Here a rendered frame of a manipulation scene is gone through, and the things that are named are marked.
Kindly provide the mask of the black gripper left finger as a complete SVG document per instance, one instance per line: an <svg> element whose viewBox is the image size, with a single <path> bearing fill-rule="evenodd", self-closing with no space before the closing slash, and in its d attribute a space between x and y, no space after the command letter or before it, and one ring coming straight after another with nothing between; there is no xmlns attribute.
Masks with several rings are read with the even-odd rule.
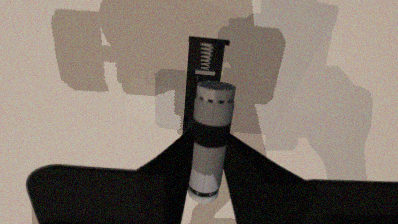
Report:
<svg viewBox="0 0 398 224"><path fill-rule="evenodd" d="M38 224L181 224L194 137L186 131L138 169L51 164L35 169L26 190Z"/></svg>

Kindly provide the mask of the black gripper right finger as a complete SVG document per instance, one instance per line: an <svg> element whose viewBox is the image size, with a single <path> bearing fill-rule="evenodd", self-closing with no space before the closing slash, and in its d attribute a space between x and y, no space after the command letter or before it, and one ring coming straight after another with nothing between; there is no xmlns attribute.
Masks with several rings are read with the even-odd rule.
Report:
<svg viewBox="0 0 398 224"><path fill-rule="evenodd" d="M318 224L328 215L398 215L398 181L301 178L229 134L224 173L236 224Z"/></svg>

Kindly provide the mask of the grey cylindrical battery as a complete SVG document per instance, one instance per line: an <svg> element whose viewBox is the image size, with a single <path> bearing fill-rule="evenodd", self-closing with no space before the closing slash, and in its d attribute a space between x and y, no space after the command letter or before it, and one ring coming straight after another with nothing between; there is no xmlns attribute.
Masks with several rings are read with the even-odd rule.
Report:
<svg viewBox="0 0 398 224"><path fill-rule="evenodd" d="M192 136L194 149L188 194L207 204L218 197L224 170L236 87L220 81L197 83Z"/></svg>

